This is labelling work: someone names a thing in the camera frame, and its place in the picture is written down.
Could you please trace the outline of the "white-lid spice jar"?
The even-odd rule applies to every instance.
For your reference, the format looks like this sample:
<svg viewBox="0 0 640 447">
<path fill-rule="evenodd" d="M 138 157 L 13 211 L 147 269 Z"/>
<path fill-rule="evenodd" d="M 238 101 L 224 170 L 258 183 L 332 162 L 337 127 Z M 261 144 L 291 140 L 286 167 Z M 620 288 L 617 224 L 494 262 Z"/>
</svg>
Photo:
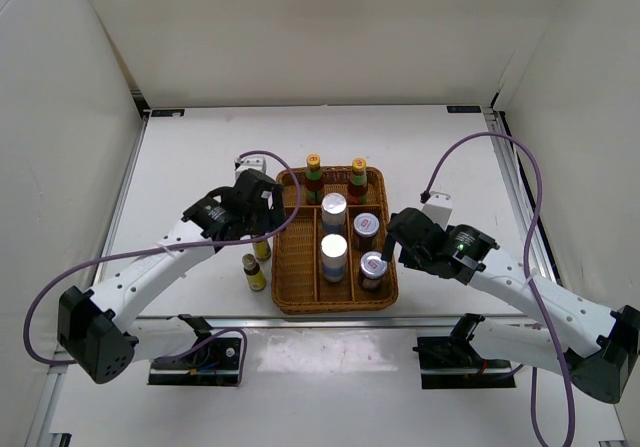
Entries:
<svg viewBox="0 0 640 447">
<path fill-rule="evenodd" d="M 359 263 L 359 285 L 367 291 L 377 290 L 388 271 L 388 263 L 378 251 L 362 255 Z"/>
<path fill-rule="evenodd" d="M 353 221 L 355 248 L 362 252 L 371 251 L 379 228 L 379 219 L 374 214 L 369 212 L 358 214 Z"/>
</svg>

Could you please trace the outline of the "yellow-label small bottle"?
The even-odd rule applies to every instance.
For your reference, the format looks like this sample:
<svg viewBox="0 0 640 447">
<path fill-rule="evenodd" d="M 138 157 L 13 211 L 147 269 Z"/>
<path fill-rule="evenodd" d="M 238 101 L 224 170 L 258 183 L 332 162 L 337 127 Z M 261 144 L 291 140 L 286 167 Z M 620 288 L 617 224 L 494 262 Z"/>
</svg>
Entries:
<svg viewBox="0 0 640 447">
<path fill-rule="evenodd" d="M 260 262 L 268 261 L 272 256 L 271 246 L 268 240 L 252 243 L 254 257 Z"/>
<path fill-rule="evenodd" d="M 245 254 L 242 257 L 242 266 L 249 288 L 252 291 L 262 291 L 267 282 L 261 267 L 253 254 Z"/>
</svg>

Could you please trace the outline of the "yellow-cap sauce bottle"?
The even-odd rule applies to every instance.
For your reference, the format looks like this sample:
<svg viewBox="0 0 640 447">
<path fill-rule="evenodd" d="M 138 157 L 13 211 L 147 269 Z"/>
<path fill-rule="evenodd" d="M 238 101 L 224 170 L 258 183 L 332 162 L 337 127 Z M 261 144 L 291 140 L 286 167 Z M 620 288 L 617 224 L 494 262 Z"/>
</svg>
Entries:
<svg viewBox="0 0 640 447">
<path fill-rule="evenodd" d="M 365 204 L 368 195 L 367 163 L 364 158 L 355 158 L 351 164 L 347 201 L 350 205 Z"/>
<path fill-rule="evenodd" d="M 324 172 L 320 156 L 316 153 L 309 154 L 306 158 L 304 185 L 306 203 L 321 204 L 324 197 Z"/>
</svg>

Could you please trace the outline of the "silver-lid salt shaker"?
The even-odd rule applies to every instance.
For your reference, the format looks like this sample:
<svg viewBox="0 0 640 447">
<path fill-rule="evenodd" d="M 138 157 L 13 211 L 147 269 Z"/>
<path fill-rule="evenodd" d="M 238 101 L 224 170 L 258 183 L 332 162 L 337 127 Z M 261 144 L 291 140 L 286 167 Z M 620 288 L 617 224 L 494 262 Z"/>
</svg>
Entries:
<svg viewBox="0 0 640 447">
<path fill-rule="evenodd" d="M 340 282 L 346 272 L 348 243 L 339 234 L 328 234 L 320 243 L 321 267 L 324 278 L 328 282 Z"/>
<path fill-rule="evenodd" d="M 321 219 L 324 233 L 343 235 L 346 214 L 346 198 L 339 193 L 326 194 L 321 203 Z"/>
</svg>

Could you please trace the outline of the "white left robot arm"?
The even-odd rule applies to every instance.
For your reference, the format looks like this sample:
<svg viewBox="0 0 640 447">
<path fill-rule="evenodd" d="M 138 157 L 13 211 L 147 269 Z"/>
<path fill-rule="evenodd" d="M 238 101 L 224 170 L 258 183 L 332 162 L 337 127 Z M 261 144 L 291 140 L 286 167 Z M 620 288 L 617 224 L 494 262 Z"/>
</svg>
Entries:
<svg viewBox="0 0 640 447">
<path fill-rule="evenodd" d="M 154 325 L 139 314 L 162 292 L 225 246 L 267 236 L 285 224 L 282 184 L 248 169 L 232 186 L 216 188 L 188 207 L 148 253 L 85 292 L 76 287 L 59 299 L 58 341 L 97 384 L 141 360 L 206 362 L 215 335 L 201 317 L 181 314 Z"/>
</svg>

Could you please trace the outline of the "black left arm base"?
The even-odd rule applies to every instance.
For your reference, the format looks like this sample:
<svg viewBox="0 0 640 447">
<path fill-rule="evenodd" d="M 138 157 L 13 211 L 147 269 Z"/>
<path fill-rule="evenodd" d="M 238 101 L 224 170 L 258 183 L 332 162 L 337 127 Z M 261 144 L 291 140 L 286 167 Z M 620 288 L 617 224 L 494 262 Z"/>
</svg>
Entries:
<svg viewBox="0 0 640 447">
<path fill-rule="evenodd" d="M 154 360 L 149 386 L 238 387 L 243 379 L 248 337 L 244 330 L 226 328 L 207 334 L 195 352 L 176 359 Z"/>
</svg>

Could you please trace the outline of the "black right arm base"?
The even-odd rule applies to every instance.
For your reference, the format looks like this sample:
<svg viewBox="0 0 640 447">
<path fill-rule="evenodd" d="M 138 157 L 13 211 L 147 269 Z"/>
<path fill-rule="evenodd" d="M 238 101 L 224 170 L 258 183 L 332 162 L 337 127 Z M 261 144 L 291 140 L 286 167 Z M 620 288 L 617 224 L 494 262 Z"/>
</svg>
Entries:
<svg viewBox="0 0 640 447">
<path fill-rule="evenodd" d="M 511 389 L 516 387 L 509 361 L 485 360 L 454 347 L 448 337 L 418 337 L 413 351 L 418 356 L 423 390 Z"/>
</svg>

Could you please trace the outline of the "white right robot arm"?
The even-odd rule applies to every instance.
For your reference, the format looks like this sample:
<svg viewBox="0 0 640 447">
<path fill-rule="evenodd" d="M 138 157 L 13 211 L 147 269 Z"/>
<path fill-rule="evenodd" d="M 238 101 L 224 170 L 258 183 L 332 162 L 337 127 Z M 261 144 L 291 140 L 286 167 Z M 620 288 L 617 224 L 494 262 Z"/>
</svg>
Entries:
<svg viewBox="0 0 640 447">
<path fill-rule="evenodd" d="M 540 324 L 532 330 L 501 326 L 465 314 L 449 336 L 460 366 L 480 359 L 509 360 L 558 375 L 593 399 L 621 400 L 639 358 L 639 312 L 590 302 L 535 273 L 527 273 L 487 234 L 460 224 L 442 228 L 415 208 L 392 214 L 383 248 L 409 269 L 455 280 L 490 294 Z"/>
</svg>

